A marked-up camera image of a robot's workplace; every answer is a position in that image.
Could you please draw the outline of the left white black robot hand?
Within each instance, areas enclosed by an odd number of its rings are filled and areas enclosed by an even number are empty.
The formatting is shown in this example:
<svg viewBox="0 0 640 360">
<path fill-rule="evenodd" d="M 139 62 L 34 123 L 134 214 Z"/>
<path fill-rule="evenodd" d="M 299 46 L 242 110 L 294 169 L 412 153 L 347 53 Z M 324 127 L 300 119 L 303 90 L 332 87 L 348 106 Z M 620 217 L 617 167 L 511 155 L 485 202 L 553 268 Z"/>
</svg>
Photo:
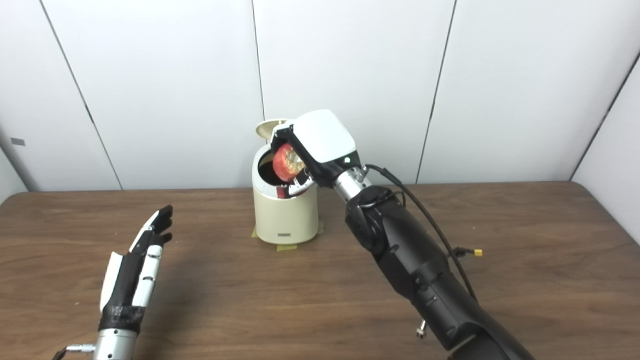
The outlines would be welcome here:
<svg viewBox="0 0 640 360">
<path fill-rule="evenodd" d="M 164 246 L 173 235 L 172 205 L 156 210 L 140 228 L 128 252 L 113 251 L 102 283 L 98 330 L 139 334 L 153 296 Z"/>
</svg>

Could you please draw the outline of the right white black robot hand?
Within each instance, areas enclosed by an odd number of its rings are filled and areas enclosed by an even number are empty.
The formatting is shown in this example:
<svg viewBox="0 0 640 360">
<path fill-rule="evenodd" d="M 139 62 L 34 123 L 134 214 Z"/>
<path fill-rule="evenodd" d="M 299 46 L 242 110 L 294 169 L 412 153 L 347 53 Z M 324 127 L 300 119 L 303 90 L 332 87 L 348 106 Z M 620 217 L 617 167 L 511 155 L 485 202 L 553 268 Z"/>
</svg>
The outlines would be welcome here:
<svg viewBox="0 0 640 360">
<path fill-rule="evenodd" d="M 273 166 L 287 172 L 278 174 L 286 184 L 278 190 L 281 199 L 295 198 L 317 185 L 334 189 L 347 202 L 371 184 L 358 180 L 362 163 L 354 138 L 328 109 L 275 125 L 270 135 Z"/>
</svg>

